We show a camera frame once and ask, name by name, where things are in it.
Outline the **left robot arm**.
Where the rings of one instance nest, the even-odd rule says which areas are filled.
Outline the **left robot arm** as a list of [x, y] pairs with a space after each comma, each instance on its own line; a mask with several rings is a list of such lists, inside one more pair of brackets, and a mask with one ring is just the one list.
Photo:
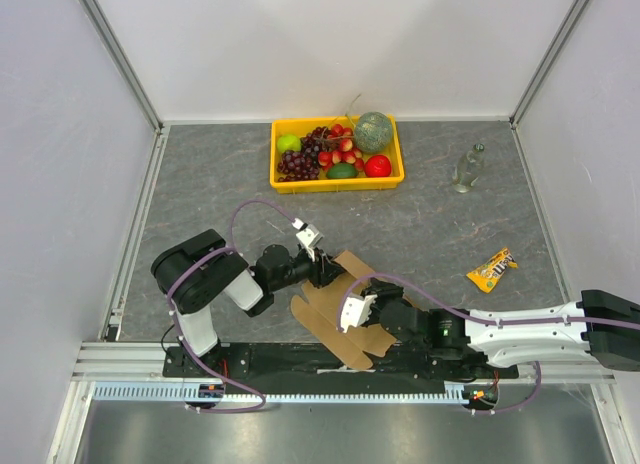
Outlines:
[[318, 247], [322, 235], [312, 226], [296, 233], [298, 252], [282, 245], [265, 248], [251, 265], [213, 229], [161, 253], [151, 274], [169, 301], [182, 341], [190, 347], [185, 366], [208, 377], [219, 366], [219, 338], [211, 320], [211, 304], [221, 294], [250, 317], [273, 305], [275, 293], [308, 282], [321, 289], [345, 273]]

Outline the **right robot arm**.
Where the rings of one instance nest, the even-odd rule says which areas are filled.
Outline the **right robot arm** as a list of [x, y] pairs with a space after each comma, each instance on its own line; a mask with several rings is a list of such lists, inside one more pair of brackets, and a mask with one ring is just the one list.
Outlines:
[[549, 308], [507, 312], [422, 310], [407, 301], [402, 287], [378, 279], [360, 297], [360, 326], [378, 324], [431, 358], [458, 362], [469, 377], [533, 361], [639, 370], [639, 306], [602, 290]]

